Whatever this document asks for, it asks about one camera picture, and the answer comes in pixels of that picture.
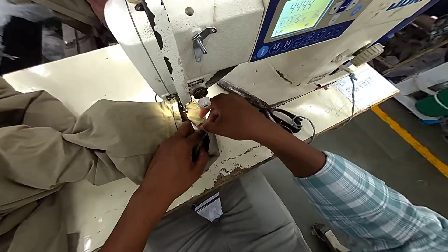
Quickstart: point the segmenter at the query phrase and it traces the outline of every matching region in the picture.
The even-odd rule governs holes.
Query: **person's left hand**
[[[203,132],[195,132],[190,122],[184,122],[179,130],[161,143],[146,172],[140,187],[157,193],[167,204],[182,195],[202,175],[208,161],[208,153],[202,147],[196,162],[192,151],[202,140]]]

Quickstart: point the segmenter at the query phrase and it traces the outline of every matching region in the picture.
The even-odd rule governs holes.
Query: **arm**
[[[448,221],[412,205],[350,161],[326,152],[316,174],[296,178],[325,219],[351,238],[352,250],[448,251]]]
[[[184,122],[179,131],[157,149],[145,179],[129,200],[122,216],[101,252],[143,251],[150,232],[157,226],[170,204],[184,193],[201,175],[208,153],[201,149],[192,162],[193,148],[202,140]]]
[[[237,140],[254,140],[291,170],[319,213],[350,235],[356,249],[448,250],[448,221],[413,206],[383,181],[344,158],[297,139],[237,95],[211,99],[202,128]]]

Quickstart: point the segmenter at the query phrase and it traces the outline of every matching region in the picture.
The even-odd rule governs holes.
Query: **gray pants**
[[[291,214],[259,169],[220,190],[223,215],[208,221],[188,207],[165,216],[145,252],[306,251]]]

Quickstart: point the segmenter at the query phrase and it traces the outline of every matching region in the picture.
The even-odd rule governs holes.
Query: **sewing machine control panel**
[[[372,0],[271,0],[250,62],[341,36]]]

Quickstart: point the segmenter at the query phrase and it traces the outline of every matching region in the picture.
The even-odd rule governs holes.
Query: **yellow floor line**
[[[398,122],[394,121],[378,106],[373,106],[372,111],[385,121],[396,133],[398,133],[406,142],[408,142],[414,149],[416,149],[422,156],[424,156],[430,163],[432,163],[445,177],[448,178],[448,165],[444,164],[437,157],[435,157],[425,146],[419,143],[409,132],[403,129]]]

